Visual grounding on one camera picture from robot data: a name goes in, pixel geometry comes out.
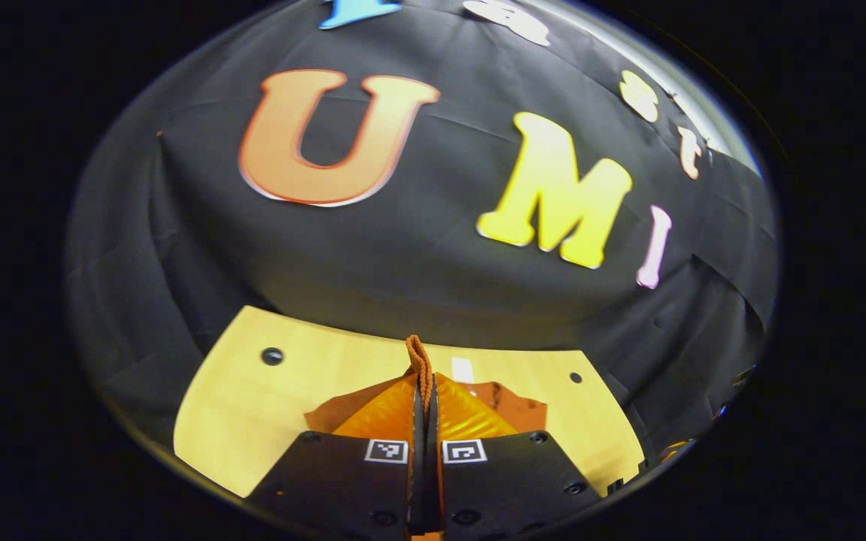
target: black plastic mount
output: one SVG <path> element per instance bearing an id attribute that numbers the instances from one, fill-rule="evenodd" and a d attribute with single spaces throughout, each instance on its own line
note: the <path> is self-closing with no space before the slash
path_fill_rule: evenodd
<path id="1" fill-rule="evenodd" d="M 544 431 L 443 442 L 444 539 L 499 541 L 601 499 Z"/>
<path id="2" fill-rule="evenodd" d="M 408 453 L 409 442 L 303 432 L 245 501 L 347 539 L 403 541 Z"/>

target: letter m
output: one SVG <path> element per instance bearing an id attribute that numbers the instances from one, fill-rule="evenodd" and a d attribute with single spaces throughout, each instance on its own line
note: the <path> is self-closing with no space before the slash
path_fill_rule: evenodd
<path id="1" fill-rule="evenodd" d="M 513 121 L 523 134 L 519 158 L 496 210 L 477 220 L 478 232 L 526 246 L 533 240 L 530 219 L 536 211 L 540 249 L 559 244 L 564 260 L 601 266 L 616 212 L 632 185 L 630 175 L 604 158 L 578 180 L 574 140 L 567 130 L 533 113 L 517 113 Z"/>

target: black fabric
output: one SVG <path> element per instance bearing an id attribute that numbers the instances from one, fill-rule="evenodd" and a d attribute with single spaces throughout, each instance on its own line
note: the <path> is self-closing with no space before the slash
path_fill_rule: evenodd
<path id="1" fill-rule="evenodd" d="M 780 253 L 764 182 L 706 150 L 701 178 L 688 178 L 677 126 L 698 130 L 683 111 L 564 21 L 535 13 L 550 28 L 540 47 L 467 17 L 458 0 L 402 4 L 327 32 L 317 25 L 330 4 L 265 11 L 174 66 L 117 120 L 83 175 L 66 261 L 72 325 L 97 381 L 171 447 L 189 381 L 249 304 L 396 339 L 582 349 L 645 452 L 703 431 L 732 396 L 731 378 L 755 363 L 773 310 Z M 298 205 L 241 178 L 260 83 L 302 68 L 347 75 L 305 133 L 303 157 L 317 164 L 350 151 L 370 101 L 365 77 L 442 92 L 370 198 Z M 656 123 L 622 102 L 623 69 L 661 97 Z M 633 179 L 597 270 L 535 240 L 508 246 L 475 230 L 516 163 L 522 110 L 571 133 L 581 174 L 611 158 Z M 656 290 L 635 282 L 650 205 L 674 224 Z"/>

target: orange letter u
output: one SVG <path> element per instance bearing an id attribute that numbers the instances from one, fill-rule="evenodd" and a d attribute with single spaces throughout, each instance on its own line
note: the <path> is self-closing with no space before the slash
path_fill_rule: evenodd
<path id="1" fill-rule="evenodd" d="M 240 150 L 243 178 L 267 198 L 317 206 L 368 198 L 392 175 L 419 107 L 440 99 L 433 86 L 401 77 L 363 81 L 370 107 L 350 154 L 336 165 L 315 165 L 300 155 L 303 134 L 327 90 L 347 81 L 339 71 L 284 71 L 262 82 L 265 95 Z"/>

